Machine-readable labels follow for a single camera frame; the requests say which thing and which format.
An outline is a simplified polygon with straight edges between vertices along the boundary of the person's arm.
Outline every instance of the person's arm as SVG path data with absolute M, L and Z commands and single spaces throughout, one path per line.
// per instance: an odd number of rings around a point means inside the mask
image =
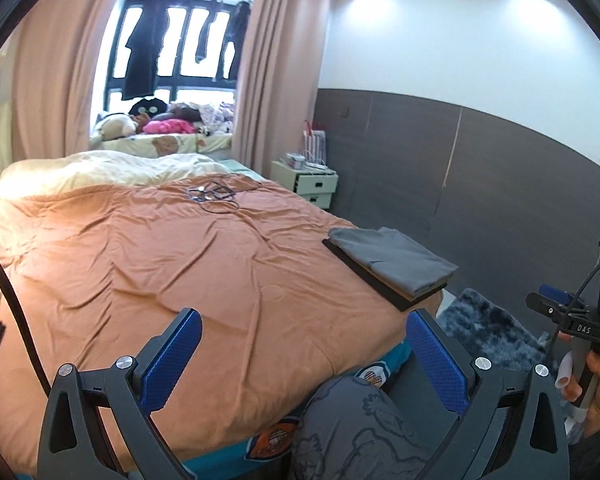
M 600 378 L 600 356 L 594 352 L 587 355 L 589 369 Z M 574 402 L 582 394 L 582 388 L 575 377 L 563 388 L 562 396 L 569 402 Z M 583 439 L 569 446 L 569 462 L 571 480 L 584 480 L 589 472 L 600 461 L 600 382 L 596 396 L 591 403 L 587 420 L 584 423 Z

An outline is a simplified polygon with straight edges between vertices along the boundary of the drawer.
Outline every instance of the drawer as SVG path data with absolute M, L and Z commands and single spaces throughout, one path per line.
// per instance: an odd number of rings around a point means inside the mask
M 300 196 L 320 209 L 328 209 L 331 205 L 331 195 L 331 193 L 316 193 Z
M 299 175 L 296 180 L 298 195 L 333 193 L 338 184 L 337 175 Z

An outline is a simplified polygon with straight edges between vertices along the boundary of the gray patterned pants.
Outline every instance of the gray patterned pants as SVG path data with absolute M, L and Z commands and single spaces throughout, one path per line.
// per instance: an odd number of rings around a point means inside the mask
M 364 379 L 336 378 L 302 415 L 289 480 L 412 480 L 428 459 L 382 390 Z

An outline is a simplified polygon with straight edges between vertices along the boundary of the white tube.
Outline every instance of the white tube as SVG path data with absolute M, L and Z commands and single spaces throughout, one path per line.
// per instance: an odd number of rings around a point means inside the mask
M 555 387 L 559 390 L 563 389 L 567 384 L 569 384 L 572 374 L 573 355 L 571 352 L 569 352 L 564 356 L 564 359 L 560 363 L 560 367 L 558 368 L 558 378 L 555 380 Z

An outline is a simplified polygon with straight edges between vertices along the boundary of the gray fluffy rug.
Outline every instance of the gray fluffy rug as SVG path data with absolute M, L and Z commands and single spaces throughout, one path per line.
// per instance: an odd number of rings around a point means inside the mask
M 472 357 L 487 357 L 497 368 L 526 372 L 544 359 L 546 335 L 536 339 L 511 314 L 470 288 L 437 322 Z

